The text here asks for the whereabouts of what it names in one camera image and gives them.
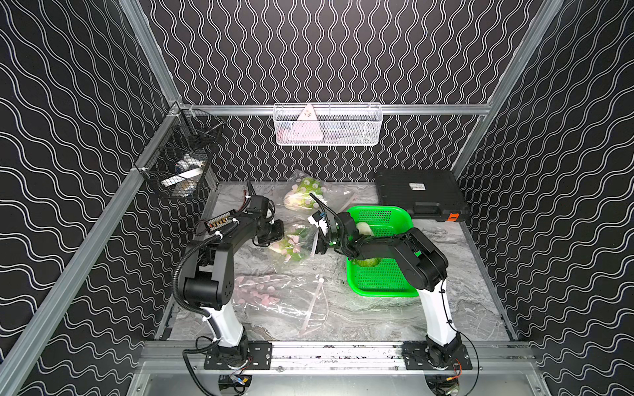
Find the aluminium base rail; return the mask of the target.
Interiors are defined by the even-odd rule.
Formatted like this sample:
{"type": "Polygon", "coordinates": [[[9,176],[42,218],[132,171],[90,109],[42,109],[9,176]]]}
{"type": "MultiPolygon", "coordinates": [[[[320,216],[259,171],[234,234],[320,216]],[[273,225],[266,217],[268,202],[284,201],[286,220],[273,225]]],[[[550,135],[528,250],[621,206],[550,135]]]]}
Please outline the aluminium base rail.
{"type": "Polygon", "coordinates": [[[256,343],[246,374],[264,375],[464,375],[532,374],[538,370],[528,343],[465,342],[466,350],[445,370],[433,368],[415,342],[256,343]]]}

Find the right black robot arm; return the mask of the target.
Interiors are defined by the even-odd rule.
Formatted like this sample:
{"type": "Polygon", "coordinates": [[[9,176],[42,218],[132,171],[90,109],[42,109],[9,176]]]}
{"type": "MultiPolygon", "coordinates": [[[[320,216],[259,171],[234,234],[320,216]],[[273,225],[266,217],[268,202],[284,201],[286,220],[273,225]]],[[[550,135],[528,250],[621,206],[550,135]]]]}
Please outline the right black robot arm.
{"type": "Polygon", "coordinates": [[[309,217],[318,229],[316,252],[328,249],[349,260],[374,258],[396,261],[405,280],[419,295],[427,323],[424,356],[437,370],[455,364],[471,368],[467,349],[452,320],[446,290],[448,260],[446,256],[417,228],[404,233],[375,237],[362,234],[348,212],[336,213],[316,195],[310,194],[319,206],[309,217]]]}

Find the green plastic basket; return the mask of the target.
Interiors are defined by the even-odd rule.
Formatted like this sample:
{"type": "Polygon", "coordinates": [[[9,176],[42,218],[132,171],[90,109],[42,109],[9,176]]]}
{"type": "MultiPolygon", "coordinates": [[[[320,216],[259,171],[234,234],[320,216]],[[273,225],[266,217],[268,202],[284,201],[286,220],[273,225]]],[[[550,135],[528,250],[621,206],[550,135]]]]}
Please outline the green plastic basket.
{"type": "MultiPolygon", "coordinates": [[[[353,206],[348,214],[355,223],[367,224],[372,235],[389,239],[414,227],[408,212],[397,206],[353,206]]],[[[417,298],[419,296],[405,278],[394,252],[386,246],[372,247],[358,260],[346,262],[350,289],[368,298],[417,298]]]]}

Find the white items in black basket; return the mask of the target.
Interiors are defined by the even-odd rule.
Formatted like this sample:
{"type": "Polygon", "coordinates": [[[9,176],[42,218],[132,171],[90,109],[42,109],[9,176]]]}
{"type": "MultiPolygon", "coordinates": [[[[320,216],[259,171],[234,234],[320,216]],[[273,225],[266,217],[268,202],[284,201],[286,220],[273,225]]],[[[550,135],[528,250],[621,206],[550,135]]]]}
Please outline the white items in black basket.
{"type": "Polygon", "coordinates": [[[170,192],[170,196],[186,198],[191,196],[203,175],[206,160],[198,155],[185,153],[174,165],[175,174],[160,180],[160,186],[170,192]]]}

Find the zip-top bag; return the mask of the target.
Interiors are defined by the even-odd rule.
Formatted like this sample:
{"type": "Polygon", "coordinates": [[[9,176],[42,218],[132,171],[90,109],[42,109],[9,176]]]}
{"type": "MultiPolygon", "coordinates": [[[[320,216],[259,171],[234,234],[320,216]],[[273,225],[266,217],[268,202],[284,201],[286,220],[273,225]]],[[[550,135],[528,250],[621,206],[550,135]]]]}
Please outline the zip-top bag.
{"type": "Polygon", "coordinates": [[[233,303],[244,323],[267,330],[274,338],[305,338],[322,330],[330,318],[321,275],[239,276],[233,303]]]}

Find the black tool case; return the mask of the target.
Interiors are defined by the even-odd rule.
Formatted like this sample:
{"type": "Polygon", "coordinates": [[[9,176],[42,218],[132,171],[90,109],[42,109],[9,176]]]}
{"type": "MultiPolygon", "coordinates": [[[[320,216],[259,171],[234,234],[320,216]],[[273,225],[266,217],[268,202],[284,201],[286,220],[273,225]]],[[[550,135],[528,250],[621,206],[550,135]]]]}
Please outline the black tool case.
{"type": "Polygon", "coordinates": [[[413,219],[465,222],[471,208],[453,173],[441,169],[383,169],[375,175],[379,202],[397,206],[413,219]]]}

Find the bagged chinese cabbage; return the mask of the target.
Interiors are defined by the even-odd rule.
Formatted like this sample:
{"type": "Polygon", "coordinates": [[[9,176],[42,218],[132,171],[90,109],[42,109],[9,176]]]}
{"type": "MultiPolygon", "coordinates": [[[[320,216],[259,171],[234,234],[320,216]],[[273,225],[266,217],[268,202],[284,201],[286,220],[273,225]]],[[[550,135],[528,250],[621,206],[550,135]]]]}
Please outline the bagged chinese cabbage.
{"type": "Polygon", "coordinates": [[[308,173],[295,170],[278,194],[279,205],[289,211],[311,214],[320,208],[312,195],[330,209],[340,212],[353,201],[356,189],[348,184],[322,181],[308,173]]]}
{"type": "Polygon", "coordinates": [[[305,261],[312,254],[316,233],[317,227],[306,221],[285,223],[282,238],[268,247],[273,265],[294,267],[305,261]]]}

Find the pink triangle card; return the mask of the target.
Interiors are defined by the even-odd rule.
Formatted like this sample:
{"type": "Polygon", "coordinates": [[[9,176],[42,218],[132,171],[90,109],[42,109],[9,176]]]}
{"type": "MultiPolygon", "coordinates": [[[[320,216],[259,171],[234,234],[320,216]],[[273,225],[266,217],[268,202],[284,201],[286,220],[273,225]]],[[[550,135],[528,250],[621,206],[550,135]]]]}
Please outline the pink triangle card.
{"type": "Polygon", "coordinates": [[[307,104],[299,117],[292,123],[288,139],[292,143],[317,143],[324,138],[320,122],[317,118],[315,107],[307,104]]]}

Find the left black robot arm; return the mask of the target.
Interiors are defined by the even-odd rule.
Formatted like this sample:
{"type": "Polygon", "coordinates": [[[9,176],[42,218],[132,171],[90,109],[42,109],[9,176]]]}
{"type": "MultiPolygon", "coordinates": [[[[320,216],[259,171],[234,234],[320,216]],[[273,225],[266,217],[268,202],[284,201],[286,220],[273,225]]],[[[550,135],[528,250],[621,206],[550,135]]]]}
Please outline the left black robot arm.
{"type": "Polygon", "coordinates": [[[209,237],[185,252],[173,273],[173,298],[180,308],[201,316],[214,333],[201,354],[221,366],[239,368],[249,359],[249,340],[233,308],[234,254],[247,242],[269,247],[284,237],[284,224],[275,218],[272,200],[246,183],[244,204],[211,220],[209,237]]]}

